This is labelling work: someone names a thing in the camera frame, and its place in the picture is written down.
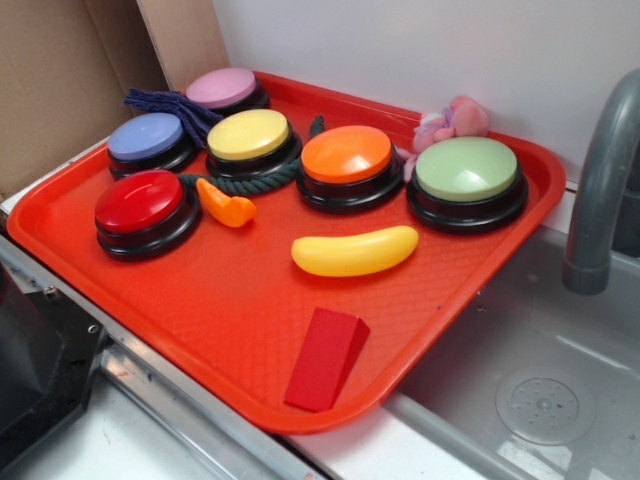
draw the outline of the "button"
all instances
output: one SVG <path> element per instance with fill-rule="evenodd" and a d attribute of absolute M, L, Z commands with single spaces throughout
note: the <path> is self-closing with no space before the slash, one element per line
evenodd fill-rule
<path fill-rule="evenodd" d="M 289 124 L 280 112 L 247 110 L 216 124 L 207 143 L 211 153 L 222 160 L 249 160 L 272 152 L 288 135 Z"/>
<path fill-rule="evenodd" d="M 182 183 L 165 170 L 135 173 L 115 183 L 98 199 L 96 223 L 111 233 L 132 233 L 167 218 L 183 198 Z"/>
<path fill-rule="evenodd" d="M 505 144 L 485 137 L 436 143 L 418 157 L 416 178 L 428 194 L 474 202 L 504 192 L 516 177 L 517 159 Z"/>
<path fill-rule="evenodd" d="M 346 126 L 327 130 L 302 149 L 309 177 L 325 183 L 353 183 L 380 173 L 391 161 L 391 140 L 377 128 Z"/>
<path fill-rule="evenodd" d="M 175 115 L 147 113 L 118 127 L 107 146 L 118 160 L 141 160 L 171 147 L 183 132 L 182 122 Z"/>
<path fill-rule="evenodd" d="M 245 68 L 221 68 L 206 73 L 187 87 L 189 100 L 205 108 L 223 108 L 240 102 L 256 88 L 256 77 Z"/>

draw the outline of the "blue rag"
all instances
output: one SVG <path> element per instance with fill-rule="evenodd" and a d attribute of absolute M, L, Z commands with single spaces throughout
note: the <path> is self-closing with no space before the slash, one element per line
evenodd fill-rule
<path fill-rule="evenodd" d="M 130 88 L 124 98 L 125 105 L 144 112 L 162 112 L 176 115 L 187 134 L 200 148 L 205 148 L 207 135 L 222 120 L 222 115 L 193 103 L 178 92 L 146 92 Z"/>

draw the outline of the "pink button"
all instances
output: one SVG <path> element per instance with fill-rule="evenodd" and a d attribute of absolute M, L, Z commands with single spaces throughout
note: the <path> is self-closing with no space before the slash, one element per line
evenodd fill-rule
<path fill-rule="evenodd" d="M 164 220 L 180 205 L 182 183 L 166 170 L 135 173 L 98 199 L 96 223 L 110 233 L 132 233 Z"/>
<path fill-rule="evenodd" d="M 187 87 L 187 98 L 205 108 L 240 102 L 256 88 L 256 76 L 246 68 L 221 68 L 206 73 Z"/>

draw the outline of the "sink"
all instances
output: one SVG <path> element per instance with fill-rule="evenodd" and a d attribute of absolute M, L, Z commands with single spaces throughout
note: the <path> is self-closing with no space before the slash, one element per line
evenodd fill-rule
<path fill-rule="evenodd" d="M 614 253 L 608 289 L 576 295 L 566 240 L 536 230 L 397 388 L 405 418 L 450 427 L 488 478 L 640 472 L 640 262 Z"/>

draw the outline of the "white wall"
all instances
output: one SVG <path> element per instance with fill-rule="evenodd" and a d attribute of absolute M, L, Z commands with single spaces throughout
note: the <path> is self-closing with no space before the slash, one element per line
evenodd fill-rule
<path fill-rule="evenodd" d="M 467 94 L 577 181 L 600 110 L 640 67 L 639 0 L 213 0 L 232 65 L 416 111 Z"/>

